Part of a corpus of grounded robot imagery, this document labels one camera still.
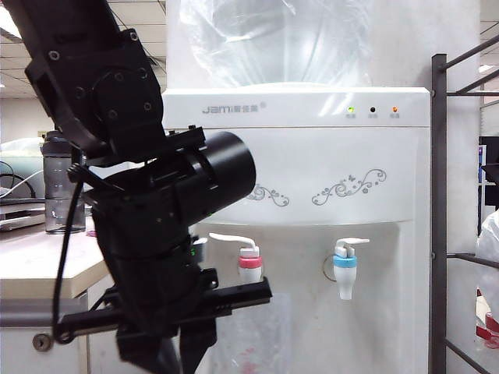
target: ceiling light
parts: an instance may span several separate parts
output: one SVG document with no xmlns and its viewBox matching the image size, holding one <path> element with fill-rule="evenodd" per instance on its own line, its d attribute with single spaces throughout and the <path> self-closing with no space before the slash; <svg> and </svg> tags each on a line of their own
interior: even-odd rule
<svg viewBox="0 0 499 374">
<path fill-rule="evenodd" d="M 12 35 L 21 37 L 19 30 L 17 30 L 16 24 L 12 21 L 9 11 L 3 6 L 0 7 L 0 27 Z"/>
<path fill-rule="evenodd" d="M 486 72 L 488 69 L 492 69 L 495 65 L 481 65 L 478 68 L 478 72 Z"/>
</svg>

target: black cylinder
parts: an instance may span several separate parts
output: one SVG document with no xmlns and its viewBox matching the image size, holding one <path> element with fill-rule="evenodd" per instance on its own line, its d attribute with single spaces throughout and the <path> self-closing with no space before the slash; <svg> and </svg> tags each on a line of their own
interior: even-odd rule
<svg viewBox="0 0 499 374">
<path fill-rule="evenodd" d="M 176 184 L 182 218 L 189 226 L 253 191 L 257 179 L 255 164 L 238 136 L 219 132 L 191 156 L 195 159 L 191 164 L 196 174 Z"/>
</svg>

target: ceiling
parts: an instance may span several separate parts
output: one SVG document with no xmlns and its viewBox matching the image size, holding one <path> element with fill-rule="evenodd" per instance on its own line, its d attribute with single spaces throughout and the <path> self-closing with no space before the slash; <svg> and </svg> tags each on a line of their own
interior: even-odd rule
<svg viewBox="0 0 499 374">
<path fill-rule="evenodd" d="M 497 0 L 481 0 L 480 13 L 480 42 L 488 41 L 499 34 L 499 2 Z M 484 50 L 480 54 L 481 65 L 491 65 L 491 69 L 480 73 L 480 77 L 499 69 L 499 44 Z M 499 90 L 499 78 L 485 84 L 485 90 Z M 487 101 L 494 101 L 496 97 L 487 97 Z"/>
<path fill-rule="evenodd" d="M 166 8 L 160 0 L 108 0 L 120 30 L 133 28 L 153 65 L 161 91 L 166 88 Z M 0 98 L 36 97 L 24 75 L 30 56 L 22 41 L 0 36 Z"/>
</svg>

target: white table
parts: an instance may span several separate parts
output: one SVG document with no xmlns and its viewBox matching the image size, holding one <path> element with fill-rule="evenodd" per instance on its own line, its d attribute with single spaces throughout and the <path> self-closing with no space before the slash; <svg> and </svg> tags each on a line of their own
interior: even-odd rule
<svg viewBox="0 0 499 374">
<path fill-rule="evenodd" d="M 93 228 L 87 220 L 87 230 Z M 37 351 L 33 338 L 51 333 L 54 291 L 63 235 L 44 225 L 0 233 L 0 367 L 2 374 L 89 373 L 87 337 Z M 61 293 L 61 314 L 88 309 L 89 290 L 108 274 L 97 239 L 71 235 Z"/>
<path fill-rule="evenodd" d="M 87 230 L 94 222 L 87 219 Z M 2 299 L 51 298 L 63 235 L 47 235 L 44 225 L 0 233 Z M 108 274 L 97 239 L 72 234 L 61 298 L 75 298 Z"/>
</svg>

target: brand logo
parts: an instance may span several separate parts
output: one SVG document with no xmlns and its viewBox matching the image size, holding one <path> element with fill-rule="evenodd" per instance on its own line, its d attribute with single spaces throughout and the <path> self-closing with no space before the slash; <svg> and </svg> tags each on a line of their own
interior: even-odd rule
<svg viewBox="0 0 499 374">
<path fill-rule="evenodd" d="M 267 105 L 262 101 L 260 105 L 220 105 L 217 107 L 206 107 L 203 109 L 205 115 L 224 113 L 256 113 Z"/>
</svg>

